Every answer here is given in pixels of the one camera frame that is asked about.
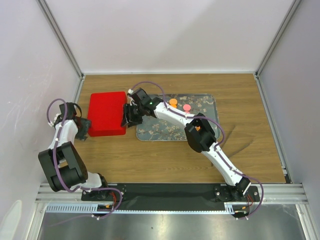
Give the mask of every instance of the round object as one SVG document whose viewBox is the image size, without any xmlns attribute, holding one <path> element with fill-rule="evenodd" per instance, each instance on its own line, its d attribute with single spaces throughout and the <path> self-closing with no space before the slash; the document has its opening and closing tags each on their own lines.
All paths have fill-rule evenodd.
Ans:
<svg viewBox="0 0 320 240">
<path fill-rule="evenodd" d="M 169 101 L 170 105 L 177 105 L 178 104 L 178 100 L 175 98 L 171 98 Z"/>
<path fill-rule="evenodd" d="M 183 105 L 183 110 L 190 111 L 191 110 L 191 106 L 189 104 L 185 104 L 185 105 Z"/>
</svg>

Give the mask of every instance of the wooden table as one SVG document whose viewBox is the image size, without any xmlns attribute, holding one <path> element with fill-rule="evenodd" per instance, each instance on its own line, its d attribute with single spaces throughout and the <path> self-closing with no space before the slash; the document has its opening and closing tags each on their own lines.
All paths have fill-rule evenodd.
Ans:
<svg viewBox="0 0 320 240">
<path fill-rule="evenodd" d="M 234 165 L 263 183 L 285 181 L 252 74 L 88 75 L 78 101 L 83 116 L 87 117 L 92 93 L 127 92 L 140 81 L 156 82 L 167 93 L 212 94 L 227 136 L 223 151 Z M 148 94 L 160 92 L 151 84 L 141 87 Z M 101 173 L 108 182 L 224 182 L 211 162 L 186 141 L 140 141 L 136 127 L 127 129 L 126 135 L 89 137 L 84 142 L 76 141 L 75 146 L 88 171 Z"/>
</svg>

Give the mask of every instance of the wooden tabletop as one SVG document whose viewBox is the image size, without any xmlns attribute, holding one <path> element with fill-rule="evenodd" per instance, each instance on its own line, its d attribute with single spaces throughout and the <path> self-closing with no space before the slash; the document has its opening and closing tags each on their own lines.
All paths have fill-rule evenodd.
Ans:
<svg viewBox="0 0 320 240">
<path fill-rule="evenodd" d="M 284 174 L 265 109 L 252 74 L 132 74 L 87 75 L 78 104 L 87 117 L 90 95 L 127 92 L 135 83 L 153 81 L 166 93 L 212 94 L 227 141 L 223 151 L 244 174 L 263 183 L 283 183 Z M 142 84 L 148 94 L 156 86 Z M 88 171 L 108 182 L 223 183 L 224 179 L 201 153 L 186 141 L 140 141 L 136 127 L 126 135 L 89 137 L 75 143 Z"/>
</svg>

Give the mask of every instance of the gray tray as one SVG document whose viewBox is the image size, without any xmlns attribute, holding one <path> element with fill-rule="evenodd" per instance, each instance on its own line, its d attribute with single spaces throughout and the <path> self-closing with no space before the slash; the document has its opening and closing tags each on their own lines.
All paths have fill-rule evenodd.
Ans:
<svg viewBox="0 0 320 240">
<path fill-rule="evenodd" d="M 162 99 L 161 94 L 150 95 Z M 183 111 L 183 105 L 191 106 L 190 113 L 197 115 L 204 114 L 219 123 L 218 112 L 215 98 L 211 94 L 166 94 L 165 99 L 169 102 L 170 99 L 177 99 L 177 108 Z M 180 129 L 176 125 L 162 119 L 157 119 L 152 116 L 143 116 L 143 123 L 136 127 L 136 137 L 141 141 L 187 141 L 185 130 Z M 215 136 L 220 137 L 220 130 L 217 126 L 210 122 Z"/>
</svg>

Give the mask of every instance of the orange disc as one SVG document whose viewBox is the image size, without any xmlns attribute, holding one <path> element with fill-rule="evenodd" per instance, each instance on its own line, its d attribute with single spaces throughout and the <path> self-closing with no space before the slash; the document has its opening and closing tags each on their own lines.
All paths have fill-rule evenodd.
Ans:
<svg viewBox="0 0 320 240">
<path fill-rule="evenodd" d="M 177 105 L 178 104 L 178 101 L 177 99 L 175 98 L 171 98 L 170 101 L 169 101 L 170 105 Z"/>
</svg>

